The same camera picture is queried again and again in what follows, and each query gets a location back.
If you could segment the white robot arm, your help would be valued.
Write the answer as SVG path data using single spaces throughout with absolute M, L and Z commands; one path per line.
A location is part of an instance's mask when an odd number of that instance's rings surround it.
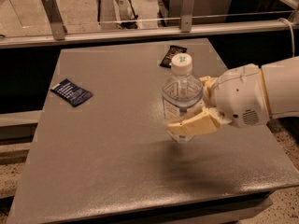
M 214 133 L 229 124 L 265 125 L 270 119 L 299 117 L 299 57 L 258 66 L 247 64 L 219 77 L 202 77 L 200 112 L 167 125 L 174 135 Z

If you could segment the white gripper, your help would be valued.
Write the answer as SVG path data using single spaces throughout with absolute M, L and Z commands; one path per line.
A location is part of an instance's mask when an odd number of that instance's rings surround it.
M 200 77 L 204 88 L 203 100 L 213 108 L 190 119 L 169 123 L 167 130 L 174 135 L 194 136 L 216 132 L 222 125 L 245 128 L 265 125 L 269 111 L 258 65 L 247 64 L 227 70 L 220 77 Z

